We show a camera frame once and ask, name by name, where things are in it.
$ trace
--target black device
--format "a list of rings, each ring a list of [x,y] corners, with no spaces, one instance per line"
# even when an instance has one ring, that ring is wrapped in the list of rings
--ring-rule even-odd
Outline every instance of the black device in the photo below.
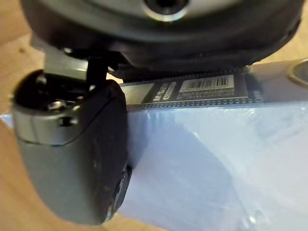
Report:
[[[97,225],[130,178],[125,82],[243,68],[285,45],[304,0],[21,0],[33,33],[88,62],[86,78],[37,71],[12,99],[31,180],[60,217]]]

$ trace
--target black plastic housing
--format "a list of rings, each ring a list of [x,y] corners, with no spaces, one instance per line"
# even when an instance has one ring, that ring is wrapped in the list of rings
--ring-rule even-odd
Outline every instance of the black plastic housing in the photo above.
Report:
[[[41,75],[37,71],[27,76],[12,99],[15,133],[25,167],[37,193],[56,215],[74,223],[100,225],[109,216],[127,164],[124,93],[108,80],[79,102],[47,111],[41,105],[60,89],[44,96],[37,87]]]
[[[202,72],[260,61],[286,44],[300,23],[304,0],[243,0],[233,7],[173,23],[142,20],[87,0],[21,0],[33,31],[72,56],[115,51],[138,80],[174,72]]]

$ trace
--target wooden surface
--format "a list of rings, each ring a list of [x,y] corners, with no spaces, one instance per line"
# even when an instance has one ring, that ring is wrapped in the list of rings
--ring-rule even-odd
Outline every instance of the wooden surface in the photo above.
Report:
[[[296,37],[263,62],[308,57],[308,7]],[[16,83],[42,67],[43,54],[29,47],[27,27],[17,0],[0,4],[0,114]],[[16,148],[13,133],[0,122],[0,231],[158,231],[121,216],[101,227],[83,227],[56,217],[35,193]]]

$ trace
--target white label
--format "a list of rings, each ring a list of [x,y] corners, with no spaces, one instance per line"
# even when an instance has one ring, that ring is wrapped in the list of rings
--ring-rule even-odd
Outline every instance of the white label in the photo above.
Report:
[[[183,82],[180,92],[234,88],[234,75],[199,78]]]
[[[170,86],[168,87],[167,92],[165,93],[165,96],[163,97],[163,100],[168,100],[170,98],[170,96],[171,96],[171,94],[172,94],[176,84],[177,84],[176,82],[172,82],[170,84]]]

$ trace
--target barcode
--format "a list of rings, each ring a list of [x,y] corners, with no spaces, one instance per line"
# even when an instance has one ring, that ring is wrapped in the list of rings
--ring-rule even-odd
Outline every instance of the barcode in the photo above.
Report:
[[[223,88],[234,88],[233,75],[186,80],[183,82],[180,92],[217,90]]]

